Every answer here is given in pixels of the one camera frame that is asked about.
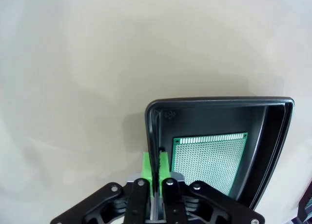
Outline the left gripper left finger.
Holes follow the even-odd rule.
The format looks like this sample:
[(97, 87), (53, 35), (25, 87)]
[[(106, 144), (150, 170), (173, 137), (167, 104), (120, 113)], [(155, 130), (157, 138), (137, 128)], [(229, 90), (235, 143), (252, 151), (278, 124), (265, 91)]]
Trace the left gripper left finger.
[(150, 206), (152, 183), (149, 153), (143, 153), (142, 171), (126, 185), (110, 182), (67, 211), (53, 218), (52, 224), (144, 224)]

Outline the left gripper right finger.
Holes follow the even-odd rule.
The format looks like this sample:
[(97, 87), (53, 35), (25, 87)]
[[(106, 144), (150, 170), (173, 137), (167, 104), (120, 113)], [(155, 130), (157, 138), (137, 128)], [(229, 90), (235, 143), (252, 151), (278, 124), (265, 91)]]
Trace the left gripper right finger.
[(171, 176), (167, 152), (159, 154), (159, 185), (168, 224), (263, 224), (259, 213), (238, 203), (210, 185), (195, 181), (186, 185)]

